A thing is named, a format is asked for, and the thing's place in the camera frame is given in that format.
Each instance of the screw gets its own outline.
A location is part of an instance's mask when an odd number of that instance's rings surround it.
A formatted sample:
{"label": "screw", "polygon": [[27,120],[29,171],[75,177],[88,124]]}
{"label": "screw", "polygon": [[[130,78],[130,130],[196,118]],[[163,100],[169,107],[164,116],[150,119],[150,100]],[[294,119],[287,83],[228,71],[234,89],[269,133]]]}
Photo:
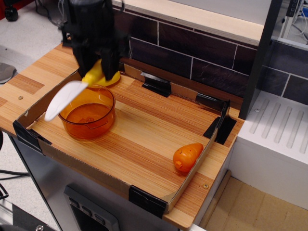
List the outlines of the screw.
{"label": "screw", "polygon": [[43,231],[44,227],[42,225],[38,225],[35,231]]}

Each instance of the button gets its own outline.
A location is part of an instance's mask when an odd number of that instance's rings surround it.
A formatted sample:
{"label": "button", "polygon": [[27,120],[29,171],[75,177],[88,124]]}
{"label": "button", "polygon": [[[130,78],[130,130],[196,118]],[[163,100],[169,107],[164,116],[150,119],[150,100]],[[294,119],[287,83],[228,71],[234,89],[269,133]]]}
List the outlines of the button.
{"label": "button", "polygon": [[76,208],[79,208],[79,204],[77,201],[74,201],[72,198],[69,198],[69,201],[71,203],[72,206],[76,207]]}
{"label": "button", "polygon": [[83,205],[81,206],[82,207],[82,211],[87,214],[89,217],[92,217],[92,213],[89,209],[87,209],[86,207],[84,207]]}
{"label": "button", "polygon": [[105,220],[103,218],[101,218],[100,216],[98,216],[97,214],[94,214],[95,219],[98,223],[100,223],[101,225],[106,225]]}

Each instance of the cardboard floor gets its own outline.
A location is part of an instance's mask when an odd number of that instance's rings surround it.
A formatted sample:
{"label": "cardboard floor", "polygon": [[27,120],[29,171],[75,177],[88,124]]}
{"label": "cardboard floor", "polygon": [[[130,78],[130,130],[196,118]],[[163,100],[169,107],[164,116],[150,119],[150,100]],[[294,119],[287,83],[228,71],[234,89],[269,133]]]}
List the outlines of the cardboard floor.
{"label": "cardboard floor", "polygon": [[201,222],[207,231],[308,231],[307,210],[233,177],[224,181]]}

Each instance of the black clip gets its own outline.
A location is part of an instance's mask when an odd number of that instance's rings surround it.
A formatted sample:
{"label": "black clip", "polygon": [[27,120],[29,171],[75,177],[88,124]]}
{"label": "black clip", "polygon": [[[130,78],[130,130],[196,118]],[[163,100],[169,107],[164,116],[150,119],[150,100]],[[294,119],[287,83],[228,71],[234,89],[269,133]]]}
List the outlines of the black clip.
{"label": "black clip", "polygon": [[236,124],[236,120],[230,118],[229,116],[230,100],[226,102],[198,93],[196,101],[206,107],[221,112],[221,116],[217,117],[214,120],[214,122],[210,125],[210,127],[205,131],[203,135],[210,139],[215,129],[217,128],[218,133],[215,142],[224,144],[229,134],[231,133],[234,125]]}
{"label": "black clip", "polygon": [[149,89],[157,94],[168,97],[171,94],[171,84],[162,78],[142,72],[144,76],[144,88]]}

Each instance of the wooden table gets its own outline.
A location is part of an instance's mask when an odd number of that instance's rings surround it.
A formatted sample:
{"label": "wooden table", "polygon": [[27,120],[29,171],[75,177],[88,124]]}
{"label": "wooden table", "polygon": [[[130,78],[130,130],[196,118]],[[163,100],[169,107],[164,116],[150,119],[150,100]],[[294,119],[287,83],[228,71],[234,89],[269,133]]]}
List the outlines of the wooden table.
{"label": "wooden table", "polygon": [[[77,68],[72,50],[59,45],[1,87],[1,129],[15,137],[13,122]],[[159,96],[141,85],[138,80],[122,76],[121,81],[111,87],[117,102],[117,119],[99,145],[98,142],[72,139],[64,131],[59,118],[50,123],[39,119],[31,128],[49,140],[53,148],[67,154],[65,158],[51,154],[52,158],[63,164],[72,159],[78,160],[82,164],[76,165],[74,170],[97,183],[104,185],[102,179],[93,177],[98,172],[106,173],[164,199],[176,191],[185,179],[185,175],[177,172],[172,165],[173,153],[193,142],[205,146],[209,139],[203,133],[217,114],[174,95],[168,98]],[[231,108],[231,115],[238,115],[238,110]],[[213,144],[174,208],[162,219],[183,230],[193,224],[243,124],[242,120],[233,119],[237,123],[225,144]],[[83,164],[97,172],[82,172]]]}

